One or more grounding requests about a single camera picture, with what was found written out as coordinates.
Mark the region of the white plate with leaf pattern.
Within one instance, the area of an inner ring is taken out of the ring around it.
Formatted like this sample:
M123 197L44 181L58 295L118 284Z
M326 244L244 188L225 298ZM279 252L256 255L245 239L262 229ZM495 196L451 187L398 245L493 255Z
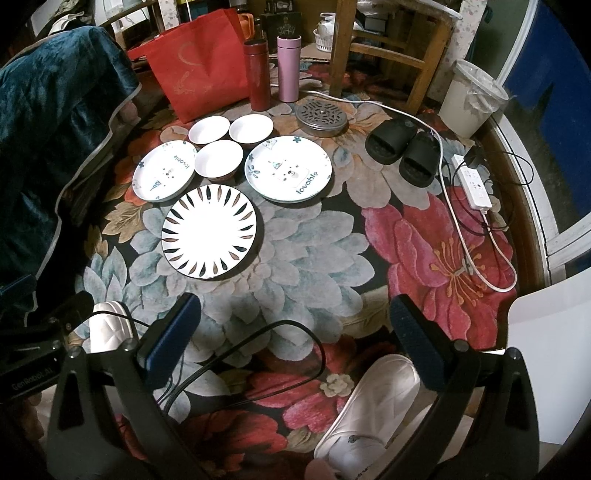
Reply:
M198 280L228 274L256 239L252 201L222 184L197 187L179 198L163 221L163 256L178 273Z

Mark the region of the small bear plate lovable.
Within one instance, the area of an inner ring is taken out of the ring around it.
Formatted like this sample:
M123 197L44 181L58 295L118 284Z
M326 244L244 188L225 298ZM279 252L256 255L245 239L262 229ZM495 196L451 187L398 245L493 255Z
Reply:
M141 200L167 201L190 183L195 174L197 149L187 141L165 142L148 152L137 164L131 187Z

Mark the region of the white bowl front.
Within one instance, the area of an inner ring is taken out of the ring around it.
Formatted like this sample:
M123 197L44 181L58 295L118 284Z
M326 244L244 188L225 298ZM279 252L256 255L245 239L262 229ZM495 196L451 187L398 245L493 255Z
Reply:
M226 180L235 174L242 159L242 146L235 141L214 141L197 152L195 171L211 181Z

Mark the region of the white bowl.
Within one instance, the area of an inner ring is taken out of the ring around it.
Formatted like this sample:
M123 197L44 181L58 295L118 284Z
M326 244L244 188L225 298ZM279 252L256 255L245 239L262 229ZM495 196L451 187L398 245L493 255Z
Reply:
M197 152L195 171L211 181L226 180L235 174L242 159L242 146L235 141L214 141Z
M209 116L195 122L188 131L188 140L202 146L222 139L229 130L230 122L223 116Z
M273 120L269 116L252 113L233 121L229 128L229 136L239 144L253 145L269 138L273 128Z

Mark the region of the large bear plate lovable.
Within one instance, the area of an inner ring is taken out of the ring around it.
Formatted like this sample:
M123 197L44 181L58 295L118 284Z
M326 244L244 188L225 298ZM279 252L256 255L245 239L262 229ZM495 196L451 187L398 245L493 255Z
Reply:
M301 136L279 136L256 146L245 159L245 178L267 200L308 201L328 186L332 161L320 145Z

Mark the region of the white slipper left foot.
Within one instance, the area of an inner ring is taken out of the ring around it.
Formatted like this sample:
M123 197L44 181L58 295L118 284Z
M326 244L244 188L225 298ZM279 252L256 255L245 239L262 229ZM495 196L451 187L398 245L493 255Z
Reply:
M124 341L136 338L133 321L124 306L113 300L97 303L88 320L87 351L103 353L116 350Z

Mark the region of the white slipper foot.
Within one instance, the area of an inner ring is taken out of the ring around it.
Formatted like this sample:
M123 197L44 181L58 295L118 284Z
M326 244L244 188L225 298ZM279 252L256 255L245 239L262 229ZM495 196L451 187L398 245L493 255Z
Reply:
M87 351L103 353L116 350L124 341L136 338L133 321L124 306L113 300L97 303L88 320Z
M304 477L359 478L386 453L419 390L420 377L410 359L390 354L376 361L318 442Z

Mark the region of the white power strip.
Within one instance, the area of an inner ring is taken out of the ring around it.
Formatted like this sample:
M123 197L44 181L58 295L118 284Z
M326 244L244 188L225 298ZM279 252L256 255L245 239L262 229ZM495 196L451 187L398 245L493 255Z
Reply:
M451 158L453 184L460 182L468 204L473 210L487 212L492 208L492 202L486 190L485 184L477 169L467 166L462 155L455 154Z

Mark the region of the black slipper right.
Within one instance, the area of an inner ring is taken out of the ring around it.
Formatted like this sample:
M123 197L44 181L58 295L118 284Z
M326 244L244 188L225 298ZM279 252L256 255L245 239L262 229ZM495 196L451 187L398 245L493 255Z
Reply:
M415 187L429 187L437 174L440 154L437 139L429 132L419 132L402 156L401 177Z

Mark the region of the black slipper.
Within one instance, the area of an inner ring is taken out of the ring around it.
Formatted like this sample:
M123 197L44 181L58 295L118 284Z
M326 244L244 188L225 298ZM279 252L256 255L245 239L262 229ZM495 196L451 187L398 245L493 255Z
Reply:
M401 177L415 187L429 187L437 174L440 154L437 139L429 132L419 132L402 156Z
M391 165L406 151L417 132L417 125L410 119L393 118L370 132L365 147L374 160Z

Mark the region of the round metal perforated tin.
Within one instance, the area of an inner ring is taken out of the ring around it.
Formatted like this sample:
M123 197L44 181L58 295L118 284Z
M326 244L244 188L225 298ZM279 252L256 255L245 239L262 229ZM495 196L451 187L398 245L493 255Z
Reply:
M297 124L304 132L322 138L335 137L348 127L342 109L324 100L307 100L295 109Z

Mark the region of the red shopping bag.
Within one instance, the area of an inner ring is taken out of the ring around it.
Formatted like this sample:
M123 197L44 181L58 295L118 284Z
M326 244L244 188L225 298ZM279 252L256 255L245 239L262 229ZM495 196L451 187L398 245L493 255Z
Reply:
M242 26L233 9L218 9L128 51L144 57L183 122L249 96Z

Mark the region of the wooden chair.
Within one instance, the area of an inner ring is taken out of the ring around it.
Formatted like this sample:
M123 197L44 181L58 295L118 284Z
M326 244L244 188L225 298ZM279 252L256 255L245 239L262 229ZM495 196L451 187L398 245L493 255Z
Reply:
M427 94L444 52L451 39L456 24L463 16L437 1L374 1L374 6L396 16L398 11L412 12L414 23L426 23L430 26L426 39L428 43L423 55L417 57L408 53L408 48L419 39L419 29L415 26L405 39L394 39L385 33L373 33L356 30L358 2L342 0L335 8L335 30L332 36L332 54L329 66L329 94L339 97L346 74L349 55L352 53L381 58L392 63L404 65L417 71L413 88L404 103L398 107L415 114Z

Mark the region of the dark red thermos bottle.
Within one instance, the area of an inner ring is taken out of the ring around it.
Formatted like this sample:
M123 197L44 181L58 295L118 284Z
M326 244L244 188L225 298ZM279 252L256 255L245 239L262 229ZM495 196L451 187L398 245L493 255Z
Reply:
M243 54L249 83L250 107L253 111L266 111L270 108L270 61L266 40L245 41Z

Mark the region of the white basket in background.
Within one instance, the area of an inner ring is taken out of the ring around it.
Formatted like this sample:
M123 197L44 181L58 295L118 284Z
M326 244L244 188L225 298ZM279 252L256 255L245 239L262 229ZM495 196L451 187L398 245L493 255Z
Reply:
M322 12L318 25L315 27L315 46L318 51L331 53L332 52L332 38L335 32L335 13Z

